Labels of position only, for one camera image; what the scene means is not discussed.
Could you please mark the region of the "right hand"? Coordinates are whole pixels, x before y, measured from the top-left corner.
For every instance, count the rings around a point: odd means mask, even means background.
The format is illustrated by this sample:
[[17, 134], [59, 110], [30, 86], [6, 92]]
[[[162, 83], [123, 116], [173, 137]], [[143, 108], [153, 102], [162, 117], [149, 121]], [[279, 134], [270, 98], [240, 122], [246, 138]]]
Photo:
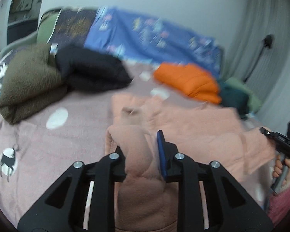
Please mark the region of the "right hand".
[[290, 188], [290, 158], [279, 154], [273, 166], [271, 189], [275, 194], [280, 194], [288, 188]]

